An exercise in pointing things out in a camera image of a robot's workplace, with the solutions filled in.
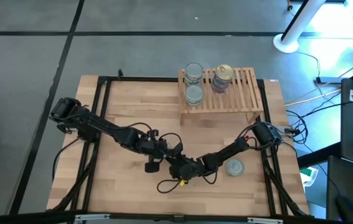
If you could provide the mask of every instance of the yellow cable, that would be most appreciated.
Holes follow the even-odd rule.
[[[300,103],[309,102],[309,101],[311,101],[311,100],[315,100],[315,99],[320,98],[320,97],[324,97],[324,96],[328,96],[328,95],[333,94],[333,93],[337,93],[337,92],[339,92],[340,90],[341,90],[341,89],[334,90],[334,91],[331,91],[331,92],[329,92],[329,93],[326,93],[326,94],[323,94],[323,95],[320,95],[320,96],[315,96],[315,97],[310,98],[310,99],[307,99],[307,100],[301,100],[301,101],[298,101],[298,102],[295,102],[295,103],[288,103],[288,104],[286,104],[286,105],[284,105],[284,106],[292,106],[292,105],[297,105],[297,104],[300,104]]]

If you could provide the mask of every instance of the desk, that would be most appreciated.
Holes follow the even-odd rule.
[[[341,101],[349,101],[353,90],[353,80],[343,79],[341,83]],[[308,167],[325,162],[329,156],[353,161],[353,103],[341,106],[341,141],[298,158],[300,167]]]
[[[83,105],[89,105],[88,108],[92,105],[97,79],[97,76],[83,76],[78,87],[76,98]],[[272,123],[287,126],[280,84],[276,80],[265,80],[264,84]],[[180,126],[178,87],[175,82],[111,82],[105,118],[120,126],[145,122],[158,129],[160,134],[178,133],[184,143],[184,153],[189,157],[198,157],[220,150],[230,144],[248,125],[244,114],[241,117],[200,114],[197,120],[186,120],[184,125]],[[75,138],[76,133],[66,135],[64,145]],[[174,138],[167,139],[171,145],[177,142]],[[83,143],[80,141],[61,154],[47,208],[57,205],[75,182],[82,146]],[[241,159],[245,164],[242,176],[228,176],[223,166],[219,169],[218,180],[214,185],[196,178],[189,184],[179,186],[175,191],[164,195],[157,192],[156,186],[159,181],[170,179],[169,165],[166,162],[161,163],[159,172],[147,174],[144,172],[147,157],[119,147],[111,137],[102,134],[88,211],[270,215],[260,153],[247,151],[233,158]],[[285,189],[300,209],[309,213],[295,152],[289,146],[281,145],[278,159]],[[173,184],[163,187],[168,189]],[[85,186],[82,186],[80,198],[83,198],[84,188]],[[276,211],[280,213],[280,203],[274,186],[273,197]],[[82,199],[78,200],[77,208],[82,207],[81,201]]]
[[[328,159],[328,176],[338,186],[342,196],[348,197],[353,202],[353,162],[331,156]],[[326,218],[340,220],[335,197],[338,193],[335,186],[327,182],[327,209]]]

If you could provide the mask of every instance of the white cable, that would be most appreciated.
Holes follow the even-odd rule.
[[[306,95],[308,95],[308,94],[310,94],[310,93],[312,93],[312,92],[314,92],[314,91],[316,91],[316,90],[318,90],[318,89],[320,89],[320,88],[322,88],[322,87],[324,87],[324,86],[326,86],[326,85],[332,83],[333,81],[335,81],[335,80],[337,80],[338,78],[344,76],[345,74],[347,74],[348,72],[350,72],[350,71],[352,71],[352,70],[353,70],[353,67],[350,68],[348,71],[344,72],[342,75],[340,75],[340,76],[338,76],[338,77],[336,77],[336,78],[333,78],[331,81],[327,82],[326,84],[321,85],[321,86],[315,88],[314,90],[311,90],[311,91],[309,91],[309,92],[303,94],[302,96],[298,97],[297,99],[291,100],[290,102],[288,102],[288,103],[286,103],[286,104],[294,103],[296,100],[299,100],[299,99],[301,99],[302,97],[304,97],[304,96],[306,96]]]

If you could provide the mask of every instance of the concrete floor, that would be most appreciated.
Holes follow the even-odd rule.
[[[0,31],[69,31],[77,5],[78,0],[0,1]],[[83,5],[77,31],[283,32],[292,19],[285,9],[286,2],[273,0],[95,0]],[[353,19],[342,4],[323,5],[305,31],[321,33],[322,38],[299,39],[299,51],[320,60],[321,75],[336,77],[353,66]],[[272,38],[76,36],[54,102],[74,96],[81,75],[116,75],[121,68],[129,76],[176,77],[189,62],[254,67],[258,78],[280,80],[285,101],[315,88],[316,61],[302,54],[279,53]],[[65,40],[66,36],[0,36],[0,215],[7,212]],[[323,101],[289,109],[304,114]],[[339,121],[338,108],[308,116],[308,146],[317,150],[337,142]],[[48,121],[22,213],[45,210],[52,161],[63,139]],[[325,207],[325,193],[326,176],[320,170],[317,181],[306,189],[311,211],[319,217],[325,210],[314,204]]]

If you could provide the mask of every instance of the metal lid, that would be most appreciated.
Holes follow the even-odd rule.
[[[201,101],[204,92],[202,91],[201,87],[197,85],[189,85],[186,88],[185,98],[187,101],[191,103],[196,103],[197,101]]]
[[[215,70],[216,75],[223,80],[230,80],[233,78],[233,68],[228,65],[219,65]]]
[[[203,71],[204,69],[202,66],[195,62],[188,63],[185,69],[186,75],[190,76],[191,78],[200,78]]]
[[[240,159],[231,159],[227,162],[226,172],[231,176],[240,176],[244,172],[244,163]]]

